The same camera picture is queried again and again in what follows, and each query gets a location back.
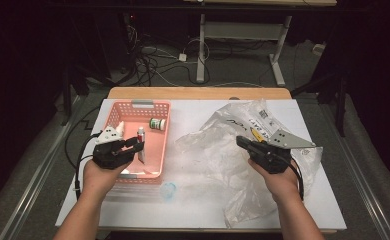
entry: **pink plastic basket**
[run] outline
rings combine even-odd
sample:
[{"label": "pink plastic basket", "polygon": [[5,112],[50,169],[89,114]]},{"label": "pink plastic basket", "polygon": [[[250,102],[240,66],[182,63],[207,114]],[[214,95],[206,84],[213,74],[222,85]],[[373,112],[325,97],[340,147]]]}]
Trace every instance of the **pink plastic basket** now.
[{"label": "pink plastic basket", "polygon": [[[165,129],[151,129],[149,127],[151,118],[165,119]],[[170,102],[117,100],[113,103],[105,127],[116,128],[121,121],[124,121],[124,139],[135,137],[138,128],[144,128],[145,164],[141,163],[135,155],[134,161],[120,174],[117,182],[160,184],[170,122]]]}]

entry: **gray floor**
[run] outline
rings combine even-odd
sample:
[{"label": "gray floor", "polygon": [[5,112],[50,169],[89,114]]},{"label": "gray floor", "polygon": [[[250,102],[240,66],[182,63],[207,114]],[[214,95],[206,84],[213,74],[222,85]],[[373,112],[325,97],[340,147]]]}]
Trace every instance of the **gray floor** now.
[{"label": "gray floor", "polygon": [[[157,47],[167,51],[167,53],[157,52],[157,54],[173,56],[179,54],[178,51],[167,46]],[[276,87],[267,57],[269,53],[273,53],[274,47],[273,43],[266,42],[260,49],[235,52],[225,60],[214,60],[213,58],[226,56],[226,52],[220,55],[211,47],[211,58],[207,60],[210,81],[206,86]],[[279,63],[289,90],[309,81],[320,59],[311,53],[312,47],[313,44],[310,42],[284,47]],[[156,59],[162,65],[173,61],[164,58]],[[194,80],[195,65],[185,64],[185,66],[189,68],[191,79]],[[113,76],[114,79],[118,79],[121,74],[117,70],[113,71]],[[132,82],[136,80],[130,80],[124,85]],[[187,70],[181,67],[164,72],[161,76],[156,75],[152,79],[152,86],[171,85],[195,86],[189,82]],[[73,118],[70,122],[76,123],[83,115],[99,105],[107,94],[108,89],[91,85],[87,97],[75,98]],[[390,174],[357,118],[349,96],[344,122],[345,138],[338,136],[333,125],[335,109],[333,104],[318,104],[314,94],[301,94],[296,98],[313,141],[324,147],[322,163],[348,227],[345,231],[326,235],[326,239],[390,239]],[[61,126],[64,117],[61,108],[59,100],[58,114],[27,149],[0,193],[1,239],[50,239],[57,230],[54,223],[73,178],[73,169],[66,161],[63,146],[63,137],[72,124]],[[94,123],[96,116],[95,111],[86,118],[89,120],[89,126]],[[85,130],[84,125],[79,124],[70,136],[68,152],[72,159],[75,159],[81,144],[90,133],[89,130]],[[35,184],[29,185],[30,183],[38,183],[40,190],[34,187]],[[225,236],[222,239],[239,237],[241,236]],[[149,237],[149,239],[163,238],[159,235]],[[127,239],[134,239],[134,236],[128,235]]]}]

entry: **clear plastic bag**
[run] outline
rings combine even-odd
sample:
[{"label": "clear plastic bag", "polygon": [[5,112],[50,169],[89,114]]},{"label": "clear plastic bag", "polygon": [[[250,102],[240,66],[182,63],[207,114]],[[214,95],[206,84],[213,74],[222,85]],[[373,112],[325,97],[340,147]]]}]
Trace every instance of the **clear plastic bag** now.
[{"label": "clear plastic bag", "polygon": [[[236,145],[236,136],[268,139],[278,129],[289,132],[273,117],[266,100],[234,102],[214,112],[199,131],[176,140],[179,151],[201,151],[207,156],[201,160],[208,169],[206,176],[220,181],[223,194],[231,196],[223,206],[228,227],[276,209],[264,179],[248,164],[247,151]],[[300,166],[307,196],[320,165],[322,148],[293,149],[291,155]]]}]

